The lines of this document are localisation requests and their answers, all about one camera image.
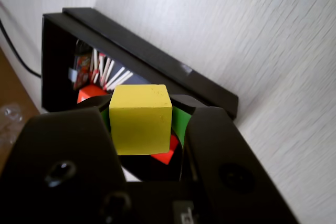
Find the white textured surface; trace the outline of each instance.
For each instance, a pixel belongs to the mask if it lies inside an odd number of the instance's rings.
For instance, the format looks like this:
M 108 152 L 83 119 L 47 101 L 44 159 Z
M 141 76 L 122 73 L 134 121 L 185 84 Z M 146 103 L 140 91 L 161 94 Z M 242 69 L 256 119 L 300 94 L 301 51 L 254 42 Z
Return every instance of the white textured surface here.
M 13 43 L 36 70 L 42 13 L 93 6 L 235 92 L 237 125 L 299 220 L 335 223 L 336 0 L 1 1 Z M 0 42 L 39 106 L 40 81 Z

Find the colored block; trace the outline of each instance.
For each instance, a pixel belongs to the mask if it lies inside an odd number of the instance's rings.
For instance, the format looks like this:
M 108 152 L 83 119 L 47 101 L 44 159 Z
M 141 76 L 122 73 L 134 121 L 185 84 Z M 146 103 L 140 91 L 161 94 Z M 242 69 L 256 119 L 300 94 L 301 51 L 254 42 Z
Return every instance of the colored block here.
M 174 155 L 177 146 L 178 146 L 178 139 L 176 138 L 176 136 L 171 135 L 169 151 L 166 153 L 152 154 L 151 156 L 157 159 L 158 161 L 162 162 L 163 164 L 168 165 Z
M 169 151 L 172 104 L 165 85 L 118 85 L 109 114 L 118 155 Z
M 77 103 L 80 103 L 90 97 L 96 97 L 98 95 L 106 95 L 107 93 L 96 85 L 88 85 L 79 90 Z
M 178 107 L 173 107 L 173 120 L 172 129 L 176 133 L 178 139 L 181 142 L 182 148 L 184 147 L 184 135 L 185 130 L 188 126 L 191 115 L 185 111 L 179 109 Z

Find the yellow cube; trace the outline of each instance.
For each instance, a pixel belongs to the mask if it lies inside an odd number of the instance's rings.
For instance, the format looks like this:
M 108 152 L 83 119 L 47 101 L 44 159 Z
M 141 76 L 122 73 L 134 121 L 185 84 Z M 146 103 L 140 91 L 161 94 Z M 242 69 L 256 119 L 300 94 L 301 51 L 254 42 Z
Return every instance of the yellow cube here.
M 172 110 L 165 85 L 118 85 L 109 106 L 118 155 L 168 152 Z

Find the white stick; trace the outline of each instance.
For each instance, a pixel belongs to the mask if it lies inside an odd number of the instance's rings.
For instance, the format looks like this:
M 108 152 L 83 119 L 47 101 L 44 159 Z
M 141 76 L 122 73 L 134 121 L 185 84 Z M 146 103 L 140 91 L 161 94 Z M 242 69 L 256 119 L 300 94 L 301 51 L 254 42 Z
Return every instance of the white stick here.
M 105 77 L 106 77 L 106 74 L 107 74 L 107 70 L 110 66 L 110 62 L 111 62 L 111 59 L 108 57 L 107 60 L 106 60 L 106 65 L 105 65 L 105 68 L 104 68 L 103 75 L 100 77 L 100 85 L 101 86 L 103 86 L 103 84 L 104 84 L 104 80 L 105 80 Z
M 121 77 L 119 77 L 117 80 L 115 80 L 114 83 L 112 83 L 111 85 L 109 85 L 106 88 L 106 90 L 109 90 L 112 87 L 115 87 L 116 85 L 118 85 L 118 83 L 122 82 L 123 79 L 125 79 L 130 73 L 131 73 L 131 71 L 126 71 Z
M 104 56 L 99 54 L 99 73 L 100 73 L 100 76 L 103 76 L 103 65 L 104 65 Z
M 93 61 L 94 61 L 94 69 L 98 69 L 98 52 L 96 48 L 93 49 Z
M 111 80 L 109 80 L 109 82 L 108 83 L 106 83 L 106 85 L 104 86 L 104 90 L 106 90 L 106 88 L 109 86 L 109 85 L 111 85 L 111 83 L 121 74 L 121 72 L 122 71 L 124 71 L 125 70 L 125 68 L 124 67 L 122 67 L 112 78 L 111 78 Z
M 93 82 L 94 82 L 94 83 L 96 83 L 96 82 L 97 82 L 98 75 L 99 75 L 99 73 L 96 73 L 95 79 L 93 80 Z
M 133 76 L 133 73 L 129 73 L 127 76 L 125 76 L 122 80 L 120 80 L 118 83 L 114 84 L 113 86 L 110 86 L 107 90 L 112 91 L 116 88 L 118 85 L 122 85 L 124 82 L 126 82 L 128 79 L 130 79 Z
M 109 77 L 110 77 L 110 74 L 111 74 L 113 65 L 114 65 L 114 60 L 111 61 L 111 63 L 110 63 L 109 70 L 107 71 L 107 75 L 106 75 L 106 77 L 105 77 L 104 86 L 106 85 L 107 81 L 109 80 Z

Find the black plastic box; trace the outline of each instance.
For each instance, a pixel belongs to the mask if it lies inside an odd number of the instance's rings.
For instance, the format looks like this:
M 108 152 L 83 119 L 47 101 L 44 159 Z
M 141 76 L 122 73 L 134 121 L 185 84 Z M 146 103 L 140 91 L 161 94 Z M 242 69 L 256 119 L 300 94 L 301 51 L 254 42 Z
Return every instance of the black plastic box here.
M 153 84 L 165 84 L 169 94 L 187 94 L 206 105 L 226 110 L 234 119 L 238 96 L 167 55 L 92 8 L 64 8 L 43 15 L 42 107 L 64 111 L 77 103 L 68 70 L 77 39 L 121 62 Z

